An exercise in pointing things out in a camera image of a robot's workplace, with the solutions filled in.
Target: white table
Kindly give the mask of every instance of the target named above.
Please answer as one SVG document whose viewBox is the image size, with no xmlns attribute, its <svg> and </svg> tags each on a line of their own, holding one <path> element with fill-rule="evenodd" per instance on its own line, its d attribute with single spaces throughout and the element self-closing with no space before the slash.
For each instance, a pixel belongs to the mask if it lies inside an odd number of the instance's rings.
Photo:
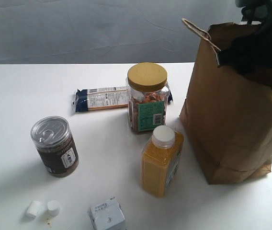
<svg viewBox="0 0 272 230">
<path fill-rule="evenodd" d="M 178 116 L 193 63 L 162 64 L 174 103 L 167 124 L 183 131 Z M 163 199 L 140 187 L 140 156 L 149 134 L 134 135 L 127 110 L 71 113 L 78 89 L 125 84 L 131 64 L 0 65 L 0 230 L 91 230 L 87 209 L 116 196 L 128 230 L 272 230 L 272 173 L 238 185 L 208 185 L 186 140 L 176 177 Z M 79 153 L 73 174 L 47 173 L 30 138 L 39 119 L 69 123 Z M 32 200 L 60 201 L 59 216 L 45 207 L 31 220 Z"/>
</svg>

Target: brown paper bag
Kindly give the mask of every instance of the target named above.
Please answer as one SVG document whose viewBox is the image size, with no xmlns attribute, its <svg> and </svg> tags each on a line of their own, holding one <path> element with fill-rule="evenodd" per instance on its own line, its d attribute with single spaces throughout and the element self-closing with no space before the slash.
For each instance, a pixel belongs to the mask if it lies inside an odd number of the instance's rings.
<svg viewBox="0 0 272 230">
<path fill-rule="evenodd" d="M 180 119 L 210 184 L 238 183 L 271 172 L 272 90 L 230 66 L 218 68 L 215 59 L 216 50 L 255 29 L 213 25 L 198 49 Z M 254 75 L 272 79 L 272 70 L 260 68 Z"/>
</svg>

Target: white marshmallow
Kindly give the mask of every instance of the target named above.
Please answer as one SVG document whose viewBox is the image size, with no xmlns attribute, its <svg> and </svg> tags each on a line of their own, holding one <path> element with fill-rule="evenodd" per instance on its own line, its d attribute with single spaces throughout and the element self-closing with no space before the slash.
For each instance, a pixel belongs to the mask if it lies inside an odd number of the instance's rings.
<svg viewBox="0 0 272 230">
<path fill-rule="evenodd" d="M 33 200 L 31 202 L 31 204 L 29 205 L 29 207 L 27 208 L 27 211 L 25 212 L 25 215 L 27 217 L 36 218 L 36 216 L 39 213 L 40 207 L 41 207 L 41 202 Z"/>
<path fill-rule="evenodd" d="M 57 200 L 50 200 L 46 206 L 47 206 L 48 212 L 50 213 L 51 216 L 55 217 L 59 214 L 60 204 Z"/>
</svg>

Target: can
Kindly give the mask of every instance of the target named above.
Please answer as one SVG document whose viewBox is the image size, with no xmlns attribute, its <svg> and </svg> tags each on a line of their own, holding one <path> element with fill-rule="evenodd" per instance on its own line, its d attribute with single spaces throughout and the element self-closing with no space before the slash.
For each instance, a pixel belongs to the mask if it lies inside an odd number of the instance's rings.
<svg viewBox="0 0 272 230">
<path fill-rule="evenodd" d="M 59 116 L 41 119 L 32 127 L 31 138 L 51 175 L 65 177 L 78 166 L 78 152 L 66 119 Z"/>
</svg>

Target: jar label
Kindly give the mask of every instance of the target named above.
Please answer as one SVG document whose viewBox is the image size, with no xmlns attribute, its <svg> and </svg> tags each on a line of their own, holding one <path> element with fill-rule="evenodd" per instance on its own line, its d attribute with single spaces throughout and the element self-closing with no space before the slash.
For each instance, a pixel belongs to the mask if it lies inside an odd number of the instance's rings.
<svg viewBox="0 0 272 230">
<path fill-rule="evenodd" d="M 71 141 L 66 146 L 58 151 L 43 152 L 38 150 L 38 153 L 46 169 L 54 174 L 66 173 L 79 160 L 73 138 L 71 138 Z"/>
<path fill-rule="evenodd" d="M 141 103 L 138 106 L 138 131 L 153 130 L 164 124 L 165 101 Z"/>
<path fill-rule="evenodd" d="M 167 172 L 167 178 L 166 178 L 166 189 L 168 188 L 170 182 L 172 181 L 174 175 L 176 174 L 179 162 L 180 162 L 180 156 L 181 156 L 181 150 L 178 150 L 175 157 L 172 159 L 172 161 L 169 164 L 168 172 Z"/>
</svg>

